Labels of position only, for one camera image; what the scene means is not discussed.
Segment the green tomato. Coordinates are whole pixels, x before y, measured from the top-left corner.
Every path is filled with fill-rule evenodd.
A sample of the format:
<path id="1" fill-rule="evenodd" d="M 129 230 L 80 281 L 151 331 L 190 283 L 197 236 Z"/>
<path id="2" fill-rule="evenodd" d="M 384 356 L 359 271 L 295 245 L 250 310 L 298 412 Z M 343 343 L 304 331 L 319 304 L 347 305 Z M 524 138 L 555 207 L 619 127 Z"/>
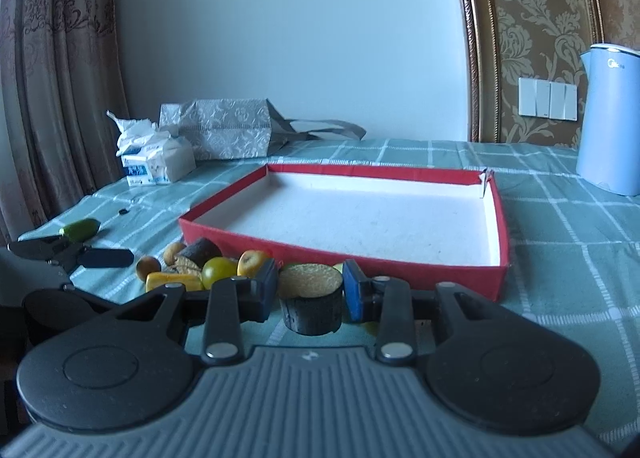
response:
<path id="1" fill-rule="evenodd" d="M 238 263 L 228 257 L 217 256 L 209 259 L 202 268 L 201 282 L 205 290 L 219 280 L 224 280 L 236 275 Z"/>
<path id="2" fill-rule="evenodd" d="M 343 273 L 342 263 L 335 264 L 334 268 L 340 273 Z M 368 322 L 360 323 L 359 327 L 366 330 L 366 332 L 372 335 L 372 337 L 376 337 L 378 335 L 378 323 L 376 321 L 368 321 Z"/>

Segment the yellow peeled fruit piece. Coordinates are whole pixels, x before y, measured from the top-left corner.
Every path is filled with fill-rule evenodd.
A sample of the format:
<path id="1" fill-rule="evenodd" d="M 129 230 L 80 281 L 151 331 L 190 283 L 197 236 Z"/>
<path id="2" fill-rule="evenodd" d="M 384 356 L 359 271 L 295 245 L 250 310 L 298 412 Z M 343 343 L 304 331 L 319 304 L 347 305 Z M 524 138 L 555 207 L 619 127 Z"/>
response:
<path id="1" fill-rule="evenodd" d="M 254 278 L 270 254 L 262 250 L 247 250 L 239 258 L 236 274 L 240 277 Z"/>

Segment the yellow jackfruit piece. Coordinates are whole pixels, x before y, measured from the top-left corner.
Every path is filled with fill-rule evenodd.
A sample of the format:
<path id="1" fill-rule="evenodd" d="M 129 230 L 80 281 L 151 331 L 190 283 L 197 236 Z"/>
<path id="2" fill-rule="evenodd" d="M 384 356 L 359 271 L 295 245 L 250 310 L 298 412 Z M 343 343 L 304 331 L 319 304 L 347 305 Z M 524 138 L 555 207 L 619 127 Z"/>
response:
<path id="1" fill-rule="evenodd" d="M 204 289 L 201 277 L 194 274 L 164 273 L 154 271 L 146 276 L 145 291 L 150 292 L 163 285 L 183 285 L 186 292 L 198 292 Z"/>

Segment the brown longan with stem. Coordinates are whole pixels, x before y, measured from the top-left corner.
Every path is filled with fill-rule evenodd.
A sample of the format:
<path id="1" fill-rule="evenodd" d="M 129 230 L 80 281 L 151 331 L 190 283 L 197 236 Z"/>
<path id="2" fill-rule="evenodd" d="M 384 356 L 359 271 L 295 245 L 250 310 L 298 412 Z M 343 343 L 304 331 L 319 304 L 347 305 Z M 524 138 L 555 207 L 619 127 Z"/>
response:
<path id="1" fill-rule="evenodd" d="M 158 259 L 155 259 L 153 256 L 142 256 L 142 258 L 137 261 L 136 275 L 142 282 L 146 282 L 149 274 L 159 273 L 161 270 L 162 265 L 160 265 Z"/>

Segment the dark sugarcane chunk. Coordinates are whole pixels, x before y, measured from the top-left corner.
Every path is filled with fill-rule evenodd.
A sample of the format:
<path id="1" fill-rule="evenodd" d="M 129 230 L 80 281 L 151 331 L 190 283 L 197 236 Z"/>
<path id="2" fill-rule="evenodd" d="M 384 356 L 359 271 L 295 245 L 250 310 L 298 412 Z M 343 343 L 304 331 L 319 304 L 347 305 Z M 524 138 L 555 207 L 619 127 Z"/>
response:
<path id="1" fill-rule="evenodd" d="M 175 255 L 174 266 L 180 274 L 199 275 L 204 265 L 218 256 L 222 256 L 222 253 L 216 243 L 206 238 L 198 238 Z"/>

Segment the round-cut sugarcane chunk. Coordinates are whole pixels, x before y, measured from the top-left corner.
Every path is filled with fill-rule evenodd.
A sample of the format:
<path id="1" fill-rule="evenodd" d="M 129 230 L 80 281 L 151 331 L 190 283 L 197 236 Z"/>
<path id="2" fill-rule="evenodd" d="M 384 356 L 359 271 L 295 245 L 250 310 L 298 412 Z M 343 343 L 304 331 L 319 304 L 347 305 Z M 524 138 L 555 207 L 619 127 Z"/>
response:
<path id="1" fill-rule="evenodd" d="M 333 266 L 303 263 L 281 270 L 278 296 L 288 330 L 319 337 L 342 326 L 343 276 Z"/>

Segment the dark green cucumber piece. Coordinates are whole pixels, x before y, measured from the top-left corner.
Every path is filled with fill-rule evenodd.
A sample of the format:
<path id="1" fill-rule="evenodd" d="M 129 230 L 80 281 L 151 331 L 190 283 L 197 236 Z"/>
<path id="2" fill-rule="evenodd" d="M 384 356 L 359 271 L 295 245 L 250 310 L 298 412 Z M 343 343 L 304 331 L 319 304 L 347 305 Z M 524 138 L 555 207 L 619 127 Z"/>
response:
<path id="1" fill-rule="evenodd" d="M 290 267 L 294 267 L 294 266 L 299 265 L 299 264 L 300 264 L 299 262 L 286 263 L 286 264 L 283 264 L 281 266 L 280 270 L 286 270 L 286 269 L 288 269 Z"/>

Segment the green cucumber end piece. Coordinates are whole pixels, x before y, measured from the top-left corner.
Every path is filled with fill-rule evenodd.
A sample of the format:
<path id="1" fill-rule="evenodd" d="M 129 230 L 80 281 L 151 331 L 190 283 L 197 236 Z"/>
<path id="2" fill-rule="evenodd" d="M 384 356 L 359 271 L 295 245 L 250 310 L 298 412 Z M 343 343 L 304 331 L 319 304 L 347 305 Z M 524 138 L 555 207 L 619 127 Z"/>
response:
<path id="1" fill-rule="evenodd" d="M 87 217 L 64 225 L 58 233 L 70 242 L 85 243 L 95 237 L 100 228 L 101 222 L 98 219 Z"/>

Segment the red shallow cardboard tray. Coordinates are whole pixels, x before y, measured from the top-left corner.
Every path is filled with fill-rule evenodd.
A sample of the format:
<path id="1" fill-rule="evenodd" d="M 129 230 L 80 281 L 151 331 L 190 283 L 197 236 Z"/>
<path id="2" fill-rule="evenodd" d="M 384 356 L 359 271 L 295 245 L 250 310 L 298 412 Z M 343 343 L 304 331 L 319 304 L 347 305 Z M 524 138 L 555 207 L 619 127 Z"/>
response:
<path id="1" fill-rule="evenodd" d="M 267 163 L 191 207 L 186 242 L 277 262 L 354 259 L 368 276 L 431 290 L 452 281 L 498 299 L 509 234 L 491 171 L 360 164 Z"/>

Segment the tissue pack with cat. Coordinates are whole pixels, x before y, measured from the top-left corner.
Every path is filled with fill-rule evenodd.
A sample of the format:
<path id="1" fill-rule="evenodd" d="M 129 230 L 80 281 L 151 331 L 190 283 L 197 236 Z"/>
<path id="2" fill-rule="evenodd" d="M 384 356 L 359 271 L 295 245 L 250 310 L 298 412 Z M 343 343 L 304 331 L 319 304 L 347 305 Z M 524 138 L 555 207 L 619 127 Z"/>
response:
<path id="1" fill-rule="evenodd" d="M 170 127 L 144 120 L 125 120 L 107 110 L 119 130 L 116 155 L 130 187 L 168 185 L 196 169 L 193 147 Z"/>

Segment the brown patterned curtain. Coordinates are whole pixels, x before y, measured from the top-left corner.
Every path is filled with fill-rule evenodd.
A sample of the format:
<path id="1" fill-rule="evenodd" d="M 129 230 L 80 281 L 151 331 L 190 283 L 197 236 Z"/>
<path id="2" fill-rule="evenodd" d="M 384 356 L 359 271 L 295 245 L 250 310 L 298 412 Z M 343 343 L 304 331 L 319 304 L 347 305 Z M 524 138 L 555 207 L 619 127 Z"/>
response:
<path id="1" fill-rule="evenodd" d="M 115 0 L 1 0 L 1 239 L 122 176 Z"/>

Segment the grey patterned gift bag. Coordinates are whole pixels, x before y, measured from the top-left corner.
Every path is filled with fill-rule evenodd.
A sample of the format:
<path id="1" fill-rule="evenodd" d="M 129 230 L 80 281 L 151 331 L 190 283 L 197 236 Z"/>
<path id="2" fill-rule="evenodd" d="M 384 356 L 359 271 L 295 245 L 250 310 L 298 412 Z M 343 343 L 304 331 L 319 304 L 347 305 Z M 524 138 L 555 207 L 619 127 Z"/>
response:
<path id="1" fill-rule="evenodd" d="M 188 140 L 198 161 L 265 158 L 288 143 L 326 136 L 361 140 L 367 131 L 340 120 L 309 120 L 296 129 L 267 99 L 197 99 L 160 106 L 160 126 Z"/>

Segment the checked teal tablecloth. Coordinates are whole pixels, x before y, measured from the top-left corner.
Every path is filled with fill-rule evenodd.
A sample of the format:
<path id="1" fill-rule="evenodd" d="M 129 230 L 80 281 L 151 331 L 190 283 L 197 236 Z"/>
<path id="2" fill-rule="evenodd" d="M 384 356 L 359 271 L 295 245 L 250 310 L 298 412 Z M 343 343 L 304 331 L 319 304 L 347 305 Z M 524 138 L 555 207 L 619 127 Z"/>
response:
<path id="1" fill-rule="evenodd" d="M 400 139 L 303 141 L 276 154 L 280 163 L 493 170 L 510 238 L 501 302 L 597 360 L 601 389 L 587 426 L 622 449 L 639 432 L 639 202 L 580 179 L 576 157 L 564 147 Z M 183 213 L 256 165 L 206 163 L 168 186 L 116 181 L 41 225 L 37 235 L 93 217 L 101 222 L 100 247 L 158 256 L 180 238 Z"/>

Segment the light blue electric kettle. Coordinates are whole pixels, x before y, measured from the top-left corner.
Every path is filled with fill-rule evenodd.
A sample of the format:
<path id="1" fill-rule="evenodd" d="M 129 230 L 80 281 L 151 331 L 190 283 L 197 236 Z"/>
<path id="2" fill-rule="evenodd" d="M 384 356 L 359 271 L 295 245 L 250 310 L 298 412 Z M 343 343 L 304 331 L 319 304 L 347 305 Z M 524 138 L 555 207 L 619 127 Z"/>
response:
<path id="1" fill-rule="evenodd" d="M 639 53 L 615 44 L 595 43 L 580 59 L 587 96 L 577 174 L 616 195 L 639 193 Z"/>

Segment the white wall switch panel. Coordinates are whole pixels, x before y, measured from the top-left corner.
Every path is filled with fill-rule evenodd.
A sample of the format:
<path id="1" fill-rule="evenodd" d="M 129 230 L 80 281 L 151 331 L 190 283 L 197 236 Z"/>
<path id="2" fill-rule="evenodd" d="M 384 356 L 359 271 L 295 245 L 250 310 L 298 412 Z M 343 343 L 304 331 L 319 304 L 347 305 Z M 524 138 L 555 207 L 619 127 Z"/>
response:
<path id="1" fill-rule="evenodd" d="M 518 114 L 525 118 L 576 122 L 577 86 L 539 78 L 518 79 Z"/>

